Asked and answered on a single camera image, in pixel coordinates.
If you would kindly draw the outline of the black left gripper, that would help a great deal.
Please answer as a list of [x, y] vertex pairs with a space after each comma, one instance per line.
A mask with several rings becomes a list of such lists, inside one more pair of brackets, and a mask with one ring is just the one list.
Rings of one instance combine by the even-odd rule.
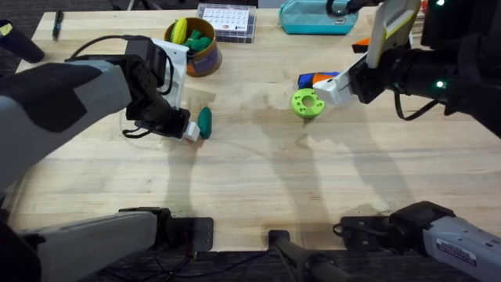
[[196, 142], [200, 137], [200, 127], [190, 121], [190, 112], [174, 108], [164, 97], [173, 89], [174, 66], [170, 56], [168, 88], [161, 92], [158, 83], [164, 83], [164, 74], [158, 78], [150, 65], [138, 57], [128, 64], [126, 80], [132, 101], [126, 107], [126, 118], [135, 122], [135, 129], [125, 129], [124, 136], [140, 139], [151, 133]]

